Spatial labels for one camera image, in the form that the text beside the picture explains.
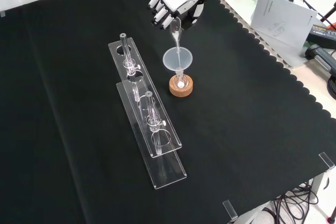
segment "glass test tube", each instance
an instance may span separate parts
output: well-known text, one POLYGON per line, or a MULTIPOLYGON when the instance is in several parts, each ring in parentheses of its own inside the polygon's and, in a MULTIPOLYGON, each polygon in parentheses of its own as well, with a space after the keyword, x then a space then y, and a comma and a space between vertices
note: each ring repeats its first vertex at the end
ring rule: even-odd
POLYGON ((133 76, 135 74, 135 61, 131 58, 130 48, 127 43, 126 34, 120 34, 120 40, 122 44, 122 50, 124 52, 125 61, 124 66, 127 69, 127 74, 133 76))

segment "wooden stand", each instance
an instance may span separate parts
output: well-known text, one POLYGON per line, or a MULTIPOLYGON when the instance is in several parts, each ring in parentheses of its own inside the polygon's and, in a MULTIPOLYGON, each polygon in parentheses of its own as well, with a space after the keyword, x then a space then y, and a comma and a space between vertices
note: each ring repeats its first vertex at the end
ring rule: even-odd
POLYGON ((174 78, 176 76, 173 76, 169 80, 169 90, 176 97, 186 97, 186 96, 190 95, 191 92, 193 91, 193 80, 190 78, 190 76, 187 76, 186 74, 185 74, 185 76, 188 78, 188 85, 187 85, 187 87, 185 87, 183 89, 179 89, 179 88, 175 87, 174 78))

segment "white paper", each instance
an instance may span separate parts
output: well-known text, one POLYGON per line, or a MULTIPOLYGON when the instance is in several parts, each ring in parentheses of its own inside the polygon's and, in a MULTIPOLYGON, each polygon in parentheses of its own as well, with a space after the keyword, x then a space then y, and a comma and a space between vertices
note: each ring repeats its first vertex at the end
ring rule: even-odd
POLYGON ((251 27, 301 49, 317 12, 286 0, 258 0, 251 27))

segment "black fabric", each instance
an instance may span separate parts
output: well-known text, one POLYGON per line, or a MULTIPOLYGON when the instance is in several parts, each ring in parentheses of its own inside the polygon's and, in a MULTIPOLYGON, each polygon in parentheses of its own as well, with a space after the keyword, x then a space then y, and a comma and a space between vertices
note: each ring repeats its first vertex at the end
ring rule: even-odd
POLYGON ((83 223, 23 9, 0 30, 0 223, 83 223))
POLYGON ((19 8, 87 223, 226 223, 223 201, 241 215, 324 172, 319 153, 336 160, 335 120, 218 0, 206 2, 181 39, 193 53, 186 73, 194 91, 172 96, 162 56, 174 42, 151 25, 148 2, 43 0, 19 8), (133 37, 183 144, 187 178, 159 190, 115 85, 108 43, 120 33, 133 37))

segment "clear acrylic rack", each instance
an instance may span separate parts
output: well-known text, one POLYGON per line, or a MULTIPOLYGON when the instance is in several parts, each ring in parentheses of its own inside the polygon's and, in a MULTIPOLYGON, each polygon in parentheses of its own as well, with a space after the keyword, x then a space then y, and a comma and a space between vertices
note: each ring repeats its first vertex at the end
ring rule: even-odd
POLYGON ((120 98, 155 189, 186 178, 176 153, 182 147, 132 38, 109 44, 121 82, 120 98))

